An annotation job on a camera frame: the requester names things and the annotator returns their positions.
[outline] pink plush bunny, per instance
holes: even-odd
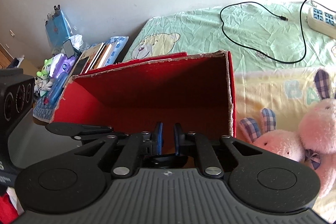
[[[261,119],[264,134],[252,118],[244,118],[239,122],[245,138],[251,144],[291,160],[303,160],[305,150],[297,133],[276,129],[275,113],[269,108],[261,111]]]
[[[336,180],[336,95],[330,98],[326,71],[318,70],[314,82],[321,101],[302,118],[298,132],[306,149],[305,161],[319,176],[320,196],[325,196]]]

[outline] green plush toy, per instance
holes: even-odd
[[[42,79],[47,78],[50,72],[50,66],[51,63],[53,62],[53,59],[54,58],[52,57],[49,60],[48,59],[44,60],[44,66],[42,67],[42,70],[36,73],[38,77],[41,77]]]

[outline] metal screw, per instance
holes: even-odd
[[[113,173],[115,173],[116,175],[120,175],[120,176],[127,175],[129,172],[130,170],[124,166],[116,167],[113,169]]]
[[[211,175],[211,176],[219,175],[221,172],[222,172],[222,170],[218,167],[215,167],[215,166],[208,167],[205,170],[205,173],[207,173],[208,175]]]

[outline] plush bunny head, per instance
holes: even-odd
[[[314,78],[320,101],[302,118],[299,134],[306,149],[317,153],[336,153],[336,99],[330,98],[329,75],[318,70]]]
[[[305,151],[299,135],[285,130],[276,130],[276,117],[271,109],[264,108],[261,111],[261,119],[264,134],[252,118],[244,118],[239,122],[245,138],[251,144],[291,160],[301,161],[304,158]]]

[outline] plaid bow tie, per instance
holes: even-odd
[[[316,152],[314,152],[311,149],[306,149],[305,151],[305,157],[304,157],[304,162],[310,161],[312,167],[314,170],[320,167],[321,162],[320,162],[320,155]]]

